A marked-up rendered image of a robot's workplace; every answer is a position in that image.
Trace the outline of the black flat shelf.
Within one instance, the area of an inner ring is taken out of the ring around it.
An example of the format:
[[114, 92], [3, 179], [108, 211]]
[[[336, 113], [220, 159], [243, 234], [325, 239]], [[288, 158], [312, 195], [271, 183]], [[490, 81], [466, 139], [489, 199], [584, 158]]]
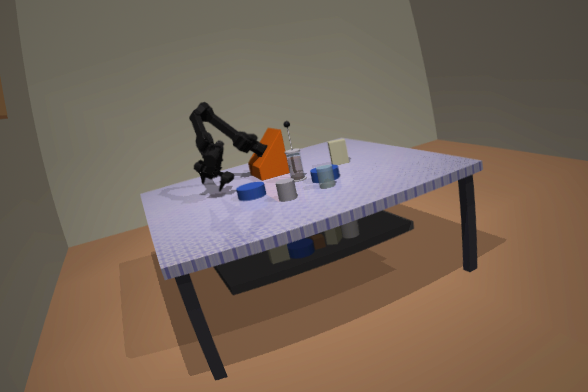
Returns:
[[338, 244], [327, 245], [325, 233], [318, 233], [324, 237], [326, 247], [316, 249], [305, 258], [290, 258], [273, 264], [267, 250], [214, 268], [230, 293], [237, 295], [319, 268], [414, 229], [414, 221], [388, 211], [360, 218], [357, 224], [359, 235], [354, 238], [342, 237]]

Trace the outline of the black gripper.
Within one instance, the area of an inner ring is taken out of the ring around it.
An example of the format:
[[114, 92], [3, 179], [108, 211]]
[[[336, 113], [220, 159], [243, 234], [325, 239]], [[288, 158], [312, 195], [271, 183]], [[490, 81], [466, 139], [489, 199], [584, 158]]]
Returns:
[[[223, 161], [223, 159], [220, 159], [217, 162], [218, 168], [219, 168], [219, 176], [220, 176], [220, 190], [219, 190], [219, 192], [221, 192], [221, 189], [223, 188], [223, 186], [225, 184], [229, 184], [232, 180], [234, 180], [234, 177], [235, 177], [234, 174], [231, 172], [228, 172], [228, 171], [226, 171], [225, 173], [220, 172], [220, 170], [222, 168], [222, 167], [220, 167], [222, 161]], [[203, 160], [197, 161], [194, 165], [195, 171], [200, 174], [202, 184], [204, 184], [205, 180], [206, 180], [206, 177], [203, 177], [203, 170], [204, 170], [205, 166], [206, 166], [206, 164]]]

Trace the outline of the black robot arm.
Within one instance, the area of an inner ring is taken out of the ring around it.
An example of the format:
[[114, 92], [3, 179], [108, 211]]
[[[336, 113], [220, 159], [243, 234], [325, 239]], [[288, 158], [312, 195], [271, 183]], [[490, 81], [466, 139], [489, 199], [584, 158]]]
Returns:
[[[217, 141], [215, 144], [211, 133], [204, 128], [203, 122], [209, 122], [211, 125], [223, 132], [228, 138], [233, 141], [233, 145], [240, 151], [248, 153], [252, 151], [258, 157], [262, 157], [268, 145], [257, 141], [257, 136], [254, 133], [238, 132], [232, 128], [223, 119], [217, 117], [212, 107], [206, 102], [201, 102], [197, 109], [195, 109], [189, 116], [192, 121], [193, 129], [196, 134], [197, 149], [204, 158], [206, 164], [203, 170], [203, 177], [208, 179], [217, 178], [219, 175], [219, 168], [217, 162], [222, 159], [223, 141]], [[217, 165], [216, 165], [217, 164]]]

